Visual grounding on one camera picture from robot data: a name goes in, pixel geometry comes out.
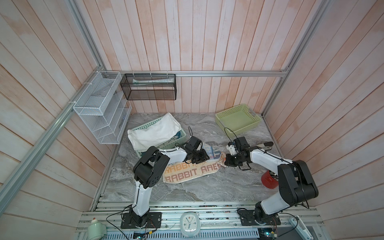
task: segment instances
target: black mounting plate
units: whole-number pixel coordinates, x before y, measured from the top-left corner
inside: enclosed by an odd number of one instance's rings
[[[138,228],[136,227],[137,225],[139,224],[131,217],[131,214],[129,212],[126,212],[122,215],[122,221],[120,226],[121,229]],[[161,212],[149,212],[147,225],[144,225],[142,229],[153,228],[153,227],[160,228],[160,226],[161,226]]]
[[[240,221],[241,221],[242,226],[258,226],[258,225],[260,225],[255,221],[254,211],[255,210],[241,210],[242,217],[240,217]],[[268,218],[266,221],[266,225],[274,226],[275,223],[276,223],[276,225],[281,225],[281,221],[280,221],[278,214],[274,214],[273,216]]]

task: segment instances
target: black mesh basket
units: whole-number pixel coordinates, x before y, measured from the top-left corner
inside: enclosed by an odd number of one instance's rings
[[[173,79],[172,82],[149,83],[148,80],[162,81]],[[175,74],[132,74],[126,73],[122,77],[120,86],[127,100],[176,100]]]

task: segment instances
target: white towel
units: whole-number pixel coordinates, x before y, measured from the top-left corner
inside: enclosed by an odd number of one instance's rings
[[[134,150],[145,152],[150,146],[165,143],[180,130],[180,123],[172,114],[167,113],[157,123],[146,129],[128,130],[128,138]]]

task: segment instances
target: alarm clock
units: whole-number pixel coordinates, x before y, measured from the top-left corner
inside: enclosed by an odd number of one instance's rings
[[[195,237],[200,232],[200,219],[195,212],[186,212],[180,218],[180,230],[184,237]]]

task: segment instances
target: teal basket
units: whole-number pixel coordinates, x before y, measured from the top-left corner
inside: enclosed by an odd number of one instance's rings
[[[261,117],[259,117],[246,104],[240,104],[222,112],[216,113],[215,119],[221,130],[224,131],[224,128],[227,127],[231,129],[236,135],[257,127],[261,120]],[[230,130],[226,129],[226,131],[230,138],[235,137],[235,135]]]
[[[146,129],[149,126],[151,126],[151,125],[155,124],[156,122],[158,122],[161,118],[162,117],[157,118],[157,119],[155,119],[155,120],[153,120],[151,122],[147,122],[147,123],[145,123],[143,125],[140,125],[138,127],[132,128],[132,130]],[[187,140],[188,140],[187,138],[188,138],[188,136],[187,136],[186,132],[184,131],[184,129],[181,129],[170,140],[168,140],[165,143],[160,144],[160,145],[158,145],[156,147],[158,149],[172,149],[172,148],[176,147],[176,145],[178,146],[178,145],[182,145],[182,144],[186,143]],[[137,154],[138,157],[141,157],[142,152],[136,151],[136,154]]]

